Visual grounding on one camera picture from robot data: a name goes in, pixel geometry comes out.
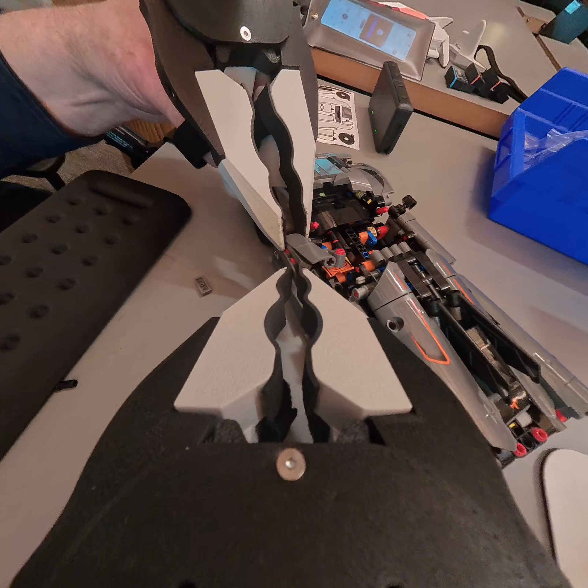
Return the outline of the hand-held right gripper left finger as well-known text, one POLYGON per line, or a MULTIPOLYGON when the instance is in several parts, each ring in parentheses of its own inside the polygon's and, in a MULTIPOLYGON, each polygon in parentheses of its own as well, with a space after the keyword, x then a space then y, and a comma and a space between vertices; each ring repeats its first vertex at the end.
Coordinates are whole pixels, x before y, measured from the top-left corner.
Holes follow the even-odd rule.
POLYGON ((174 402, 180 412, 234 420, 260 441, 283 441, 290 387, 276 338, 286 323, 292 271, 280 269, 222 313, 174 402))

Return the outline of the grey orange lego car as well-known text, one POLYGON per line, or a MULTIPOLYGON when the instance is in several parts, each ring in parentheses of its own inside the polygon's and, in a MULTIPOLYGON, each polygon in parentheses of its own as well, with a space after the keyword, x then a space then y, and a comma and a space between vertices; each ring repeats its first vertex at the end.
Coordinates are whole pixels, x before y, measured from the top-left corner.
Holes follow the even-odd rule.
POLYGON ((371 165, 323 153, 314 162, 307 268, 376 319, 457 397, 502 467, 587 416, 587 386, 479 288, 371 165))

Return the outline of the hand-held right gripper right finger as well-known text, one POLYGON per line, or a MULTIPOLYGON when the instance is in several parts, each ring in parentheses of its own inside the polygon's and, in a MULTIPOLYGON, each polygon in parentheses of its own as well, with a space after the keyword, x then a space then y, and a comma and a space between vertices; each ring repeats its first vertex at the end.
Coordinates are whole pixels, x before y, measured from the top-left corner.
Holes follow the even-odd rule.
POLYGON ((352 420, 409 413, 413 405, 367 315, 308 269, 300 270, 307 336, 303 403, 312 440, 352 420))

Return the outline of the person's left forearm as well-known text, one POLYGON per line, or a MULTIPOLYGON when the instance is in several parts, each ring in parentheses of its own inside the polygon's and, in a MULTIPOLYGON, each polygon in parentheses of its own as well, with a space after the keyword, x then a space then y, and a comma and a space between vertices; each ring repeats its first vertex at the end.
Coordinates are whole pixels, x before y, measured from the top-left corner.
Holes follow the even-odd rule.
POLYGON ((1 177, 99 142, 63 128, 1 55, 1 177))

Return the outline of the lego sticker sheet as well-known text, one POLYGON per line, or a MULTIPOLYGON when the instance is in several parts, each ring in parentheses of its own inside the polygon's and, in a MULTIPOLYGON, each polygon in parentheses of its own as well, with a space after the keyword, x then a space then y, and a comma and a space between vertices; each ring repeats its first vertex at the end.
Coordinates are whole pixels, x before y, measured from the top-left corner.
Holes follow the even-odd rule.
POLYGON ((318 142, 360 149, 353 92, 318 85, 318 142))

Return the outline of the smartphone in clear pouch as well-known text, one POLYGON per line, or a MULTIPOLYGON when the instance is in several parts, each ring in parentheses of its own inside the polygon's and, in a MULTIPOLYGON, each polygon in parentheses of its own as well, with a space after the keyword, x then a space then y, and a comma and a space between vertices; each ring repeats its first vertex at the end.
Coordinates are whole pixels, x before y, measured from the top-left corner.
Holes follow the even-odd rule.
POLYGON ((313 48, 377 69, 394 61, 421 81, 435 24, 372 1, 311 1, 303 30, 313 48))

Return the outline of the person's left hand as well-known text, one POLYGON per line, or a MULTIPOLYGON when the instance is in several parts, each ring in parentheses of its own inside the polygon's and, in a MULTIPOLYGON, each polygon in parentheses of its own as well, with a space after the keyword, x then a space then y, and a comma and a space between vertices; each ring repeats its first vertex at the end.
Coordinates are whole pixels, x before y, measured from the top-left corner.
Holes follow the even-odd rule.
POLYGON ((133 119, 183 116, 156 71, 138 1, 30 9, 1 16, 1 53, 62 126, 98 136, 133 119))

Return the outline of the white book stand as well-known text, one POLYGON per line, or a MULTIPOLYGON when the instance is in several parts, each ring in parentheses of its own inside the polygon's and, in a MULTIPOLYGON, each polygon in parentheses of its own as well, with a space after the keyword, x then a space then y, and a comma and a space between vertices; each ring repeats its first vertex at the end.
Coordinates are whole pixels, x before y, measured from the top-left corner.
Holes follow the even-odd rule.
POLYGON ((587 587, 587 455, 549 452, 541 482, 555 560, 572 587, 587 587))

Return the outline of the teal box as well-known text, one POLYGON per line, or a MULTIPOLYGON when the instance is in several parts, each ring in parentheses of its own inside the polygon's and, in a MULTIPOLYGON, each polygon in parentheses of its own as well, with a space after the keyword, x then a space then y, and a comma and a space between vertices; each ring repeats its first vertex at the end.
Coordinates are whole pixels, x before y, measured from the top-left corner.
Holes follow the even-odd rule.
POLYGON ((587 31, 587 1, 542 1, 555 17, 542 25, 539 35, 569 44, 587 31))

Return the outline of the blue storage bin white tag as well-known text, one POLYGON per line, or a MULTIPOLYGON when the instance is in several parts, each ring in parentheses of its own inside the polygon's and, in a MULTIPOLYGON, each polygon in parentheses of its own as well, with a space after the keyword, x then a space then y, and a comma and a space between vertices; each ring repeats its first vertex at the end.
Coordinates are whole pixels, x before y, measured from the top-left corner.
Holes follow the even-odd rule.
POLYGON ((559 70, 507 119, 488 217, 587 264, 587 74, 559 70))

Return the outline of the black orange gadget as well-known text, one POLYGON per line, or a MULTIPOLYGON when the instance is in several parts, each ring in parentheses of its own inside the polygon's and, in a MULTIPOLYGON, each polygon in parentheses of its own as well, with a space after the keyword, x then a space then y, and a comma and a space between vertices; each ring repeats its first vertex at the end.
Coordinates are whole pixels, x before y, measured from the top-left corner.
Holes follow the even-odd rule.
POLYGON ((478 45, 474 57, 483 51, 489 62, 489 68, 483 70, 480 65, 470 62, 461 67, 452 61, 445 71, 446 86, 455 91, 479 95, 498 104, 509 99, 522 104, 528 96, 518 87, 515 81, 502 73, 496 62, 493 49, 487 45, 478 45))

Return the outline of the white gadget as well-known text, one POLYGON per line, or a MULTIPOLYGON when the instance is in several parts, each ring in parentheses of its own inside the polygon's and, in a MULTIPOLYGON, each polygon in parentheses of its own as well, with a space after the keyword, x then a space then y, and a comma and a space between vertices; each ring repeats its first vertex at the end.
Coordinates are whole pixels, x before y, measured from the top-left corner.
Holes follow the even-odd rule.
POLYGON ((453 41, 445 30, 445 27, 453 22, 452 18, 427 17, 426 19, 435 25, 428 50, 429 59, 437 59, 443 68, 447 68, 450 63, 463 69, 470 64, 474 64, 478 69, 483 67, 476 61, 475 54, 486 29, 485 19, 481 19, 470 31, 462 31, 453 41))

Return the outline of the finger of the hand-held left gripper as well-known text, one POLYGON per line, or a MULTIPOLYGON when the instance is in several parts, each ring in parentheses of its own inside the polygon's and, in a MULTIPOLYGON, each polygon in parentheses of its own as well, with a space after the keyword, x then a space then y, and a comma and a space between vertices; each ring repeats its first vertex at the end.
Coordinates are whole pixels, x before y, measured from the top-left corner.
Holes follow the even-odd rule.
POLYGON ((309 236, 316 139, 298 70, 281 70, 254 102, 259 157, 270 195, 280 208, 283 233, 309 236))
POLYGON ((246 89, 219 70, 195 72, 222 145, 219 172, 258 228, 279 251, 285 248, 283 217, 269 186, 269 172, 256 150, 254 108, 246 89))

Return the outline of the black power bank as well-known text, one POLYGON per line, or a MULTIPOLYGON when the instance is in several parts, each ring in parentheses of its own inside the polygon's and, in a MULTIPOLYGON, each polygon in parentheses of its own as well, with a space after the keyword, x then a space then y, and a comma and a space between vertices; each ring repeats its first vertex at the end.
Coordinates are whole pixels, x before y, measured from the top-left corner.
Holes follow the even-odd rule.
POLYGON ((413 113, 406 82, 394 61, 384 62, 368 109, 375 150, 388 155, 413 113))

